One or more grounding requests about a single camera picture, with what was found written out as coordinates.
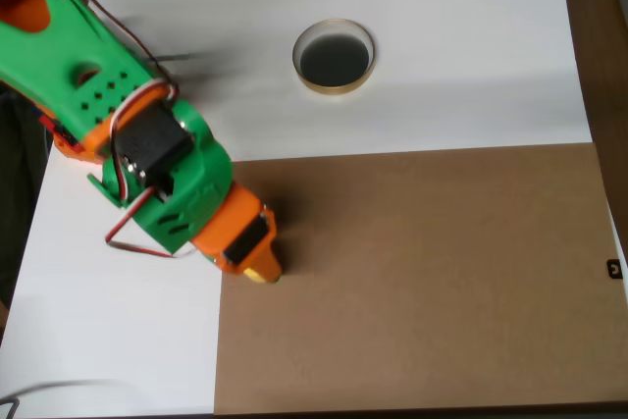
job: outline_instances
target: cardboard sheet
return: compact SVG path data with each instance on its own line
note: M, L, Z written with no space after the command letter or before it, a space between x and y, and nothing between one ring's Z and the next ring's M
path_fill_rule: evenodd
M223 278L216 412L628 399L591 144L240 163L273 286Z

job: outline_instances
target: wire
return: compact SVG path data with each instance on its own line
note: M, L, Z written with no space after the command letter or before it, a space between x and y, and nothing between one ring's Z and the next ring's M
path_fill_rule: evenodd
M154 64L155 68L157 69L157 71L159 71L159 73L165 77L168 82L173 86L174 90L175 90L175 96L179 95L179 87L177 86L177 84L175 83L175 81L173 80L172 76L168 73L168 71L166 71L160 64L159 61L157 61L157 59L155 58L155 56L153 56L153 54L148 50L148 48L144 45L144 43L141 42L141 40L130 30L128 29L126 26L124 26L122 24L122 22L120 22L116 17L114 17L111 13L109 13L109 11L107 9L105 9L102 4L100 4L100 2L98 2L97 0L82 0L87 6L89 6L89 3L91 2L93 5L96 6L96 8L105 16L107 17L117 28L118 30L123 33L124 35L126 35L128 38L130 38L137 46L139 46L139 48L144 52L144 54L148 57L148 59L150 59L150 61Z
M5 404L12 404L11 409L7 413L6 419L13 419L16 415L18 407L20 407L20 400L16 397L3 397L0 399L0 406L4 406Z
M194 248L191 251L177 255L171 254L169 252L164 252L162 250L151 249L150 247L144 247L141 245L134 245L127 242L118 242L113 240L114 236L125 226L126 223L129 222L129 220L135 215L135 213L137 213L139 209L144 206L144 204L150 199L151 196L153 196L157 192L157 190L158 188L156 186L150 186L145 191L143 191L139 195L139 197L133 201L131 205L129 205L129 208L127 208L125 214L122 215L120 220L118 220L116 226L114 226L112 230L105 236L105 242L107 242L108 245L115 247L116 249L127 250L129 252L138 252L140 254L154 255L156 257L164 257L167 259L186 257L187 255L196 252L196 249Z
M142 43L142 41L127 27L125 27L122 22L120 22L115 16L113 16L107 9L105 9L100 2L97 0L82 0L87 7L89 4L93 4L96 8L107 17L117 28L123 33L125 36L130 38L139 48L143 51L143 53L148 57L148 59L153 63L157 71L163 76L164 79L152 79L149 82L145 83L138 90L134 91L125 101L116 109L113 113L110 121L109 127L109 144L111 147L111 155L114 161L114 170L116 172L116 179L118 180L118 189L120 191L120 199L122 201L127 201L129 198L129 184L127 183L127 177L125 175L125 171L122 167L122 162L120 156L118 155L118 151L116 149L116 132L118 130L118 125L120 120L124 116L124 114L130 110L137 101L139 101L142 97L144 97L147 93L155 90L158 87L162 87L167 84L170 87L170 92L166 97L166 100L173 104L175 100L179 96L179 85L173 80L172 76L166 71L159 61L153 56L153 54L149 51L149 49ZM155 255L158 257L167 257L167 258L175 258L175 257L184 257L189 255L189 253L195 252L196 249L190 251L188 253L182 254L181 256L173 255L168 252L163 252L159 250L150 249L148 247L141 247L138 245L128 244L126 242L117 242L113 240L113 237L116 233L129 221L132 216L139 211L139 209L150 199L150 197L157 191L156 186L151 186L143 191L138 198L136 198L133 203L129 206L126 213L123 215L121 220L116 224L116 226L105 236L105 241L112 247L128 250L131 252L140 252L143 254Z

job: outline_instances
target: white paper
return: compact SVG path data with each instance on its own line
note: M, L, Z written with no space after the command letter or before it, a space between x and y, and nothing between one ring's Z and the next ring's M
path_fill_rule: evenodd
M0 397L17 417L212 412L221 273L202 255L167 260L109 248L120 218L53 149L0 349ZM155 244L139 228L120 240Z
M171 63L236 160L591 141L565 0L102 0ZM378 46L342 97L291 49L347 18Z

